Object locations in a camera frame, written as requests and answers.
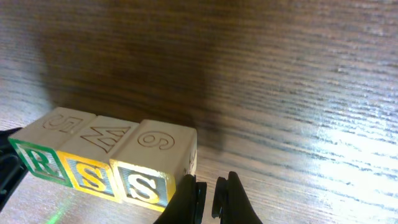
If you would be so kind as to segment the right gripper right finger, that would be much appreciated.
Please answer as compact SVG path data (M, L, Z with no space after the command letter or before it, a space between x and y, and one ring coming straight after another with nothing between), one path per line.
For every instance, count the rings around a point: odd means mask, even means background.
M213 197L211 216L220 224L262 224L255 213L236 172L228 178L218 177Z

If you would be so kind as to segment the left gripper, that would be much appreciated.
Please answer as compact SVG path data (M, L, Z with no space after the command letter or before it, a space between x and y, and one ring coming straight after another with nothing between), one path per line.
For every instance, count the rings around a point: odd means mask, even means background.
M20 182L28 172L22 159L18 156L8 137L21 128L1 131L0 160L0 210L2 210Z

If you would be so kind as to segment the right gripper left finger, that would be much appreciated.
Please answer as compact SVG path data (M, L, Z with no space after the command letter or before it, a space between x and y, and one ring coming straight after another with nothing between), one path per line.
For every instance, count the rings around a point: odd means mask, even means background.
M187 174L154 224L201 224L206 200L206 182Z

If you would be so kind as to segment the green R letter block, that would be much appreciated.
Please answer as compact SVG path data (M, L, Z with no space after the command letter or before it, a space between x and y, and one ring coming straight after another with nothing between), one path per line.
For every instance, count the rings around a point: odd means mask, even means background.
M93 113L58 107L8 140L32 175L72 187L57 150L95 118Z

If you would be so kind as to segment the yellow S letter block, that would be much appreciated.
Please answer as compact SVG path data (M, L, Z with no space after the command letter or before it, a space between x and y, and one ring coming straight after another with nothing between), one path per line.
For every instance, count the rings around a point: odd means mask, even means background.
M197 131L143 120L110 165L123 202L163 212L183 177L195 174Z
M119 203L111 156L139 123L97 116L57 150L74 189Z

